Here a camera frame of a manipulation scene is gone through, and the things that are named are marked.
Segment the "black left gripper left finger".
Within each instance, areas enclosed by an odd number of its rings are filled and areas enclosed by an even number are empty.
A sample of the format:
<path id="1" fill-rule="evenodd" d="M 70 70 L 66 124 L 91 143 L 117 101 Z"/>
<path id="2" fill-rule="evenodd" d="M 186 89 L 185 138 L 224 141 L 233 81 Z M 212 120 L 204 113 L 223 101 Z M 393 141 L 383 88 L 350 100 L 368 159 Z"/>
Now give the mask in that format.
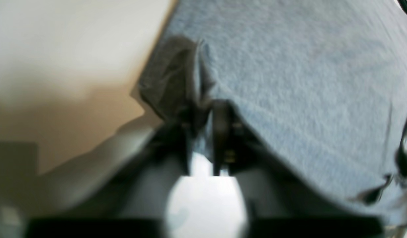
<path id="1" fill-rule="evenodd" d="M 170 191 L 191 173 L 192 139 L 190 113 L 178 113 L 99 190 L 65 212 L 30 220 L 25 237 L 165 238 Z"/>

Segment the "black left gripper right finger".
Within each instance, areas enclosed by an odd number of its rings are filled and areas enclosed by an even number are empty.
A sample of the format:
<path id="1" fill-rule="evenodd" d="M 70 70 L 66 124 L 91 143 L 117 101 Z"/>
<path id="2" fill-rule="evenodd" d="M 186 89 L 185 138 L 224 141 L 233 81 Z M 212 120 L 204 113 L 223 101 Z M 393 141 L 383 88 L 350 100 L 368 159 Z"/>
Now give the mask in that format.
<path id="1" fill-rule="evenodd" d="M 269 151 L 232 103 L 212 104 L 213 174 L 234 177 L 245 202 L 246 238 L 383 238 L 377 217 L 334 204 Z"/>

